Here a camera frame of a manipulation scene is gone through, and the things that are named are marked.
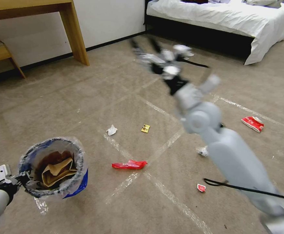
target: white paper scrap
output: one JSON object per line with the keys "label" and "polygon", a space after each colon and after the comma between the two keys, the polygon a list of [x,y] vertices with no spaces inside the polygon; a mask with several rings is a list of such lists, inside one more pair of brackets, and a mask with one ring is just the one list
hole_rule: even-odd
{"label": "white paper scrap", "polygon": [[117,131],[117,128],[115,128],[114,127],[114,125],[112,125],[108,130],[106,130],[107,131],[107,134],[109,135],[109,136],[111,136],[111,135],[114,135],[115,133],[116,133],[116,131]]}

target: white wall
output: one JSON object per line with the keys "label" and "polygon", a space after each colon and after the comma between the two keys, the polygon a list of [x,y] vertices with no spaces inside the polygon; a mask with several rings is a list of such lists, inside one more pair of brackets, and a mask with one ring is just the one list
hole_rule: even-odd
{"label": "white wall", "polygon": [[[86,48],[144,30],[144,0],[74,0]],[[20,66],[71,52],[59,13],[0,20]]]}

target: white bracket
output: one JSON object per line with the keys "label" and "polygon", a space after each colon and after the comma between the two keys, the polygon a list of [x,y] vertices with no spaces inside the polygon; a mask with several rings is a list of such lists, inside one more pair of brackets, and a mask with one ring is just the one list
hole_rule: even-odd
{"label": "white bracket", "polygon": [[9,165],[1,165],[0,166],[0,182],[3,181],[4,183],[11,183],[12,181],[7,179],[7,176],[11,176],[11,171]]}

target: small red packet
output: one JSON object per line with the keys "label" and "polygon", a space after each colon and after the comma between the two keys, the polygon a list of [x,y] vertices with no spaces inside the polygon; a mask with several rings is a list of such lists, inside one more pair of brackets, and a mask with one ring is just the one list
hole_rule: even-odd
{"label": "small red packet", "polygon": [[248,127],[252,128],[253,130],[259,133],[262,131],[263,127],[265,126],[259,118],[254,116],[247,116],[241,119],[241,121],[244,124],[246,124]]}
{"label": "small red packet", "polygon": [[127,163],[112,163],[112,167],[120,169],[142,169],[146,164],[146,161],[129,160]]}
{"label": "small red packet", "polygon": [[205,191],[206,191],[206,186],[197,184],[197,189],[198,189],[200,192],[205,192]]}

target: blue trash can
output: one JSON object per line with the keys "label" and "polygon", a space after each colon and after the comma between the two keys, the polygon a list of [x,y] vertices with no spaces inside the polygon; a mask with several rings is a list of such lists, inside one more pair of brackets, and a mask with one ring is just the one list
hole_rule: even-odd
{"label": "blue trash can", "polygon": [[[46,189],[34,176],[40,161],[52,152],[70,151],[74,155],[76,174],[61,182],[58,188]],[[75,196],[84,190],[88,183],[88,168],[84,161],[84,150],[76,138],[54,137],[30,147],[19,162],[19,173],[29,172],[31,179],[25,184],[26,192],[36,198],[67,198]]]}

